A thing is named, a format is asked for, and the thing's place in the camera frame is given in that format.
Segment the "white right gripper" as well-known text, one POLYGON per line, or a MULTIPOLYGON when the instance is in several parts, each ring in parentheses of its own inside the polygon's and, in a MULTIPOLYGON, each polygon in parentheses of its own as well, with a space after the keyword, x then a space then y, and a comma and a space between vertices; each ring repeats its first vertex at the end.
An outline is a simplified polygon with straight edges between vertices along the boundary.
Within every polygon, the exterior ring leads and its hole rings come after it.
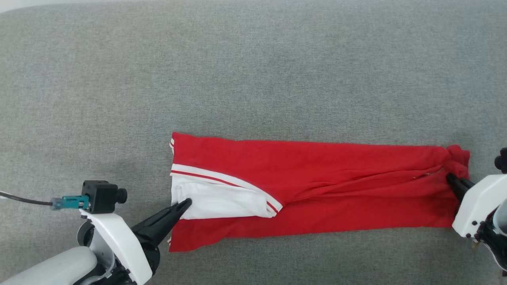
POLYGON ((476 184, 453 173, 448 173, 446 180, 461 203, 452 228, 463 238, 475 235, 480 222, 507 198, 505 174, 489 175, 476 184))

